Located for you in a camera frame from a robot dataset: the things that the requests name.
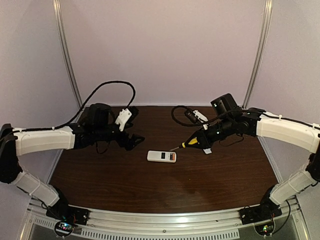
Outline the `yellow handled screwdriver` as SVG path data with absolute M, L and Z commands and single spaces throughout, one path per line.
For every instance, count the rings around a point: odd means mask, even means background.
M 188 147 L 196 145 L 196 144 L 198 144 L 198 140 L 195 137 L 195 138 L 192 138 L 191 140 L 188 140 L 187 142 L 182 142 L 179 146 L 174 147 L 174 148 L 170 149 L 169 151 L 173 152 L 178 149 L 185 149 L 185 148 L 188 148 Z

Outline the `white battery cover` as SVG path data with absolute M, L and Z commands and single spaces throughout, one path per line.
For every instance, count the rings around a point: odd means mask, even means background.
M 206 155 L 209 155 L 212 153 L 212 150 L 210 148 L 207 148 L 207 149 L 203 149 L 203 152 L 206 154 Z

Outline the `white remote control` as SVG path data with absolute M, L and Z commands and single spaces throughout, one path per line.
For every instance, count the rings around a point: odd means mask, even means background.
M 159 163 L 175 163 L 170 161 L 170 153 L 175 153 L 172 151 L 157 151 L 157 150 L 149 150 L 147 153 L 147 161 L 149 162 L 159 162 Z

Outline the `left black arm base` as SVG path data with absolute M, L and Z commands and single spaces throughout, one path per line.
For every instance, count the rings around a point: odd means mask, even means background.
M 74 207 L 69 205 L 69 201 L 62 193 L 60 189 L 54 187 L 57 191 L 59 200 L 53 206 L 44 206 L 46 209 L 45 215 L 50 218 L 54 218 L 56 220 L 65 221 L 67 223 L 72 223 L 75 225 L 83 225 L 85 226 L 88 221 L 89 210 L 80 207 Z

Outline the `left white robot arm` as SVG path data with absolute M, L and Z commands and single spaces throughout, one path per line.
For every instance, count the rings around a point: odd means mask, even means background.
M 130 106 L 115 116 L 109 105 L 95 103 L 85 107 L 77 122 L 62 127 L 27 130 L 4 124 L 0 130 L 1 183 L 17 186 L 48 207 L 67 204 L 56 188 L 24 170 L 18 157 L 49 150 L 84 149 L 99 142 L 112 141 L 130 151 L 145 140 L 143 136 L 125 131 L 133 126 L 132 121 L 138 113 L 135 106 Z

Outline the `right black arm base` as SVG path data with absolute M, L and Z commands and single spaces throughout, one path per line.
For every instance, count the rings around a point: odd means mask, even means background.
M 273 186 L 265 192 L 259 205 L 245 206 L 238 211 L 243 225 L 271 220 L 282 215 L 280 206 L 270 200 L 272 189 Z

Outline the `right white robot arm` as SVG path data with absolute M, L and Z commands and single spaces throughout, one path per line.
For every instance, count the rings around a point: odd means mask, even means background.
M 186 148 L 211 153 L 213 143 L 231 135 L 248 135 L 275 139 L 310 152 L 309 162 L 299 171 L 269 188 L 261 205 L 278 206 L 289 197 L 314 186 L 320 181 L 320 126 L 318 124 L 275 115 L 260 108 L 244 109 L 230 93 L 211 101 L 218 122 L 197 130 L 185 143 Z

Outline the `left circuit board with leds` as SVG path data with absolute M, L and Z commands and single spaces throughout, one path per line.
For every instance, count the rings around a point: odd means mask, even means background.
M 74 226 L 64 222 L 64 221 L 58 221 L 55 225 L 54 225 L 54 232 L 59 236 L 59 237 L 68 237 L 69 235 L 71 235 L 74 231 Z

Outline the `circuit board with leds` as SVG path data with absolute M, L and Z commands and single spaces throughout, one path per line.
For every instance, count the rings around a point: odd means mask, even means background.
M 273 234 L 275 230 L 275 222 L 274 221 L 268 221 L 264 223 L 259 223 L 254 225 L 255 232 L 262 236 L 267 237 Z
M 59 237 L 68 237 L 69 235 L 71 235 L 74 231 L 74 226 L 64 222 L 64 221 L 58 221 L 55 225 L 54 225 L 54 232 L 59 236 Z

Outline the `right circuit board with leds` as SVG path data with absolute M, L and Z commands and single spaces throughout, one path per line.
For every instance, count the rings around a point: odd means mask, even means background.
M 273 234 L 275 230 L 275 222 L 274 221 L 268 221 L 264 223 L 259 223 L 254 225 L 255 232 L 262 236 L 267 237 Z

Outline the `aluminium front rail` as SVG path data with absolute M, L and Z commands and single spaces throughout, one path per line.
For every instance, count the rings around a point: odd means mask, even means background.
M 67 240 L 309 240 L 296 197 L 280 207 L 281 216 L 242 224 L 239 208 L 176 214 L 129 213 L 89 209 L 86 225 L 77 225 Z M 274 221 L 275 230 L 260 236 L 254 225 Z

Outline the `right aluminium corner post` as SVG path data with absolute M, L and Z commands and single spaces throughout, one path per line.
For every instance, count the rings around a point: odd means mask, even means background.
M 253 62 L 253 67 L 252 67 L 248 87 L 247 87 L 244 101 L 242 104 L 244 108 L 247 108 L 249 105 L 251 96 L 254 91 L 255 83 L 257 81 L 257 77 L 259 74 L 259 70 L 263 61 L 263 54 L 264 54 L 265 46 L 268 40 L 272 14 L 273 14 L 273 1 L 266 0 L 263 13 L 262 13 L 262 23 L 260 28 L 257 50 L 256 50 L 254 62 Z

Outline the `aluminium corner post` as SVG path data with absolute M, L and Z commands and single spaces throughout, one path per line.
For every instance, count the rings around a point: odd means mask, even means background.
M 259 74 L 259 70 L 263 61 L 263 54 L 264 54 L 265 46 L 268 40 L 272 14 L 273 14 L 273 1 L 266 0 L 263 13 L 262 13 L 262 23 L 260 28 L 257 50 L 256 50 L 254 62 L 253 62 L 253 67 L 252 67 L 248 87 L 247 87 L 244 101 L 242 104 L 244 108 L 247 108 L 249 105 L 251 96 L 254 91 L 255 83 L 257 81 L 257 77 Z
M 57 31 L 58 31 L 58 36 L 59 36 L 59 41 L 61 45 L 61 51 L 62 51 L 66 72 L 70 82 L 71 90 L 75 98 L 75 102 L 78 108 L 80 108 L 81 105 L 83 104 L 83 101 L 82 101 L 78 84 L 76 81 L 74 69 L 72 66 L 71 56 L 68 48 L 67 37 L 66 37 L 64 21 L 63 21 L 61 1 L 53 0 L 52 3 L 53 3 L 53 11 L 55 15 Z

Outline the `left aluminium corner post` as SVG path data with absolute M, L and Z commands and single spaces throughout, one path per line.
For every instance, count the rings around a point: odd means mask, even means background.
M 61 45 L 61 51 L 62 51 L 66 72 L 70 82 L 71 90 L 75 98 L 75 102 L 78 108 L 80 108 L 81 105 L 83 104 L 83 101 L 82 101 L 78 84 L 76 81 L 74 69 L 72 66 L 71 56 L 68 48 L 67 37 L 66 37 L 64 21 L 63 21 L 61 1 L 53 0 L 52 3 L 53 3 L 53 11 L 55 15 L 57 31 L 58 31 L 58 36 L 59 36 L 59 41 Z

